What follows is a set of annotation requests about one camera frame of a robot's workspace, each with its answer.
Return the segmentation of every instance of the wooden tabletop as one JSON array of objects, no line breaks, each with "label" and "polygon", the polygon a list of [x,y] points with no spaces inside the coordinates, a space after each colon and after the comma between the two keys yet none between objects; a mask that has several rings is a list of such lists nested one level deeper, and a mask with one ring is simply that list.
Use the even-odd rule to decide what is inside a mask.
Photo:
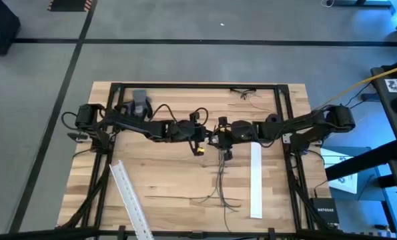
[{"label": "wooden tabletop", "polygon": [[[106,105],[110,85],[111,82],[94,83],[89,103]],[[289,89],[294,116],[309,113],[305,85],[289,84]],[[125,92],[125,100],[132,98],[132,90]],[[264,121],[269,113],[276,113],[272,90],[258,90],[247,100],[240,99],[240,95],[230,93],[228,89],[146,90],[153,108],[166,103],[177,119],[188,119],[198,107],[205,107],[210,112],[206,123],[208,129],[213,129],[221,116],[228,117],[228,122],[240,119]],[[155,120],[162,119],[171,119],[165,108],[155,116]],[[154,143],[131,131],[117,136],[113,163],[118,159],[123,161],[152,231],[228,231],[219,199],[209,199],[204,203],[194,199],[205,197],[214,190],[218,169],[218,150],[205,143],[201,146],[206,150],[205,155],[194,157],[188,143]],[[82,143],[76,151],[88,148],[89,143]],[[234,158],[226,161],[224,195],[228,203],[240,207],[236,212],[226,211],[230,231],[263,233],[268,231],[268,227],[273,227],[278,233],[295,232],[281,141],[277,140],[269,149],[262,149],[263,219],[249,217],[250,144],[234,145],[232,152]],[[88,152],[73,160],[57,224],[66,222],[85,199],[94,157],[94,153]],[[311,196],[314,187],[326,180],[326,174],[322,160],[316,154],[310,153],[302,159]],[[330,197],[327,183],[318,187],[317,192],[319,197]],[[93,224],[94,208],[90,224]],[[101,229],[116,230],[119,225],[132,230],[123,201],[110,176]]]}]

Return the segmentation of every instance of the gray floor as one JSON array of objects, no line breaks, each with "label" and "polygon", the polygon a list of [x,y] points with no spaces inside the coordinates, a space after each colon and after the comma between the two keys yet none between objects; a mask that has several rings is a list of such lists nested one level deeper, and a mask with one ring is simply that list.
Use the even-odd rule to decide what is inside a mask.
[{"label": "gray floor", "polygon": [[[77,37],[85,19],[85,13],[48,12],[45,1],[5,2],[21,19],[20,37]],[[326,9],[320,1],[101,0],[87,38],[397,41],[393,30],[389,11]],[[0,58],[0,233],[13,216],[74,47],[20,43]],[[395,61],[397,47],[84,45],[62,111],[86,103],[94,81],[305,83],[317,107],[368,77],[371,67]],[[380,104],[364,103],[354,117],[357,128],[331,136],[328,145],[377,147],[393,137]],[[359,137],[368,132],[381,137]],[[66,133],[57,123],[22,231],[55,225],[75,149]]]}]

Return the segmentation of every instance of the wooden table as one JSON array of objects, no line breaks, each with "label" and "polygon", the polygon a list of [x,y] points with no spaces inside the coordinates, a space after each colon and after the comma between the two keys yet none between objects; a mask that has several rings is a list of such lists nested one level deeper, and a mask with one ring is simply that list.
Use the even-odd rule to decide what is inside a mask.
[{"label": "wooden table", "polygon": [[[111,82],[94,83],[89,103],[106,105],[110,85]],[[305,85],[290,84],[289,89],[294,116],[309,113]],[[131,91],[126,91],[125,99],[131,99]],[[264,121],[269,113],[276,113],[272,90],[258,90],[248,100],[240,99],[239,94],[230,93],[227,89],[147,89],[147,95],[152,99],[153,108],[166,103],[173,109],[177,119],[188,119],[188,115],[198,107],[207,108],[210,112],[206,124],[208,129],[213,129],[221,116],[227,116],[229,122],[239,119]],[[171,119],[167,109],[161,109],[155,116],[155,120],[162,119]],[[202,147],[206,149],[206,154],[194,157],[187,143],[153,143],[131,131],[121,132],[117,136],[113,162],[118,159],[123,161],[152,231],[227,232],[224,209],[219,199],[209,199],[205,203],[190,199],[205,197],[215,187],[218,150],[205,143]],[[82,143],[76,151],[87,148],[89,143]],[[230,230],[264,233],[268,227],[273,227],[277,233],[295,232],[281,141],[277,140],[269,149],[262,149],[263,219],[249,217],[250,144],[234,145],[232,150],[234,158],[226,162],[224,193],[230,203],[241,207],[237,208],[238,212],[228,210],[226,213]],[[94,153],[88,152],[73,160],[58,224],[66,222],[85,199],[94,156]],[[302,159],[308,192],[313,195],[314,187],[326,180],[323,163],[313,153]],[[330,197],[327,183],[317,190],[319,197]],[[115,182],[110,176],[101,229],[116,230],[119,225],[132,230]]]}]

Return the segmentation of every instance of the yellow cable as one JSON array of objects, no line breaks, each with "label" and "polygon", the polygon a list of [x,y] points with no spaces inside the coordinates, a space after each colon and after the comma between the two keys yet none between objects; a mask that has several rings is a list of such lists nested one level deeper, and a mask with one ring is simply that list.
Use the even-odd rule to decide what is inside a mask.
[{"label": "yellow cable", "polygon": [[337,94],[336,96],[334,96],[333,98],[331,98],[329,101],[325,102],[323,105],[321,105],[321,106],[319,106],[318,108],[316,108],[316,110],[321,109],[322,107],[326,106],[327,104],[329,104],[329,103],[332,102],[333,100],[338,99],[339,97],[343,96],[345,93],[347,93],[347,92],[353,90],[353,88],[358,87],[358,86],[360,86],[361,84],[368,83],[368,82],[370,82],[370,81],[373,81],[373,80],[378,79],[378,78],[381,78],[381,77],[385,77],[385,76],[387,76],[387,75],[389,75],[389,74],[391,74],[391,73],[395,73],[395,72],[397,72],[397,68],[395,68],[395,69],[393,69],[393,70],[386,71],[386,72],[384,72],[384,73],[378,74],[378,75],[373,76],[373,77],[366,78],[365,80],[363,80],[363,81],[361,81],[361,82],[358,82],[358,83],[354,84],[353,86],[349,87],[347,90],[345,90],[345,91],[343,91],[343,92]]}]

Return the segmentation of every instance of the white ruler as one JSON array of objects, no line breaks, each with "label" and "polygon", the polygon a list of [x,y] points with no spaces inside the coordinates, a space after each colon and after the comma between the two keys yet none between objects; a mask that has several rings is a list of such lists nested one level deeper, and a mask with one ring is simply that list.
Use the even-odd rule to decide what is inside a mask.
[{"label": "white ruler", "polygon": [[262,218],[262,147],[250,146],[250,217]]},{"label": "white ruler", "polygon": [[127,209],[129,214],[137,239],[153,240],[151,229],[147,224],[145,215],[143,214],[137,195],[133,190],[129,175],[127,171],[125,171],[123,162],[118,160],[117,165],[109,165],[109,168],[111,169],[115,183],[117,183],[118,191],[123,199],[125,209]]}]

